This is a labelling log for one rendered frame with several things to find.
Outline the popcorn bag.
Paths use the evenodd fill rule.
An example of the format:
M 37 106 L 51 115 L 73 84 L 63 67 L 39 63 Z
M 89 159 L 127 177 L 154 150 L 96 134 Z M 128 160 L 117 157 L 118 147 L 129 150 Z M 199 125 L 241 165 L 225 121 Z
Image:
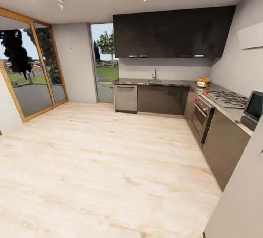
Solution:
M 203 77 L 198 78 L 198 83 L 197 83 L 198 87 L 209 88 L 210 84 L 211 84 L 211 79 L 203 78 Z

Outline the microwave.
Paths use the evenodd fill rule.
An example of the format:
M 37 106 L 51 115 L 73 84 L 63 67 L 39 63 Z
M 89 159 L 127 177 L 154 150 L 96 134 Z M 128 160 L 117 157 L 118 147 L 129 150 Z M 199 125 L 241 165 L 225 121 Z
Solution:
M 244 114 L 259 122 L 263 115 L 263 89 L 254 89 L 250 95 Z

